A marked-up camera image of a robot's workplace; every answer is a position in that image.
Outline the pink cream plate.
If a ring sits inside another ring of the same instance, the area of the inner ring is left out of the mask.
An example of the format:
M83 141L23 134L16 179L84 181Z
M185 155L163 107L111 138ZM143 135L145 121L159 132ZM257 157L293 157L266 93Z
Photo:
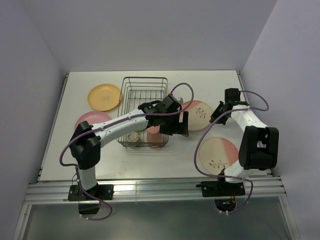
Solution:
M188 112L188 130L190 132L201 131L210 124L213 109L205 102L193 100L186 111Z
M230 167L239 158L236 146L223 137L212 137L205 140L199 147L198 159L207 173L219 174Z

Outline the salmon pink cup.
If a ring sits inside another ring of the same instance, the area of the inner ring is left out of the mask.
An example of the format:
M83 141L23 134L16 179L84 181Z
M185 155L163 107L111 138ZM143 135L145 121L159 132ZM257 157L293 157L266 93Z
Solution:
M163 134L160 133L160 126L152 126L147 129L146 142L152 148L159 148L163 143Z

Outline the speckled ceramic small cup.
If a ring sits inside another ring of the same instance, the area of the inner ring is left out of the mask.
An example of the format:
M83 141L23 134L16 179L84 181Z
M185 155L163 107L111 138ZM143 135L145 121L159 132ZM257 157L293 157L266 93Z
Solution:
M137 132L133 131L126 135L126 142L130 147L137 147L140 142L140 136Z

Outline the orange plastic plate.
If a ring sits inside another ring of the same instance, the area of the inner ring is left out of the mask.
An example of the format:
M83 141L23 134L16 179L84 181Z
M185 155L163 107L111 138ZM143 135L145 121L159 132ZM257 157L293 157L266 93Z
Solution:
M110 83L95 86L87 95L88 105L95 111L108 112L116 108L121 100L121 90Z

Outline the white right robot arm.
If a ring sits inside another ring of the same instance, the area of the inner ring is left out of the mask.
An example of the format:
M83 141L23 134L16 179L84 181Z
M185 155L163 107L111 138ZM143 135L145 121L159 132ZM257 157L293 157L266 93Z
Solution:
M266 112L269 105L266 103L264 109L252 107L241 100L242 92L237 88L226 89L224 101L219 102L209 121L225 125L228 119L233 119L243 131L238 160L221 172L223 178L216 183L216 189L222 195L229 194L234 184L243 182L250 175L273 169L278 162L279 130L267 126L253 112Z

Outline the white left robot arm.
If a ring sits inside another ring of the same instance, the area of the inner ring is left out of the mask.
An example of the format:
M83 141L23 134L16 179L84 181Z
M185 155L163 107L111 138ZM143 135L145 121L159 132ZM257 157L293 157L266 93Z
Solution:
M71 155L77 162L79 194L91 200L98 193L95 166L101 158L101 148L110 142L137 130L159 127L163 135L188 137L189 113L181 100L173 95L163 100L145 102L131 112L113 120L93 124L87 121L78 125L69 142Z

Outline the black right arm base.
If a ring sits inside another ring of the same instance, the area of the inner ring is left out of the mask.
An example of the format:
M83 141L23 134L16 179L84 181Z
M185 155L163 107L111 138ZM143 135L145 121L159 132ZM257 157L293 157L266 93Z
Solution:
M243 183L229 183L225 179L217 181L201 181L196 185L201 188L201 193L204 198L207 197L236 197L246 194Z

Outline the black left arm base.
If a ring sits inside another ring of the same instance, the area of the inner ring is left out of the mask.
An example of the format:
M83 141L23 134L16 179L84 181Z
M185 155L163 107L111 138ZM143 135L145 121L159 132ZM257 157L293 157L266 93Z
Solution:
M112 200L114 194L114 185L112 184L97 184L92 189L87 191L90 195L100 200ZM94 198L85 194L79 185L71 185L67 200L69 202L84 202L93 201ZM82 215L95 215L100 210L101 203L79 203L78 212Z

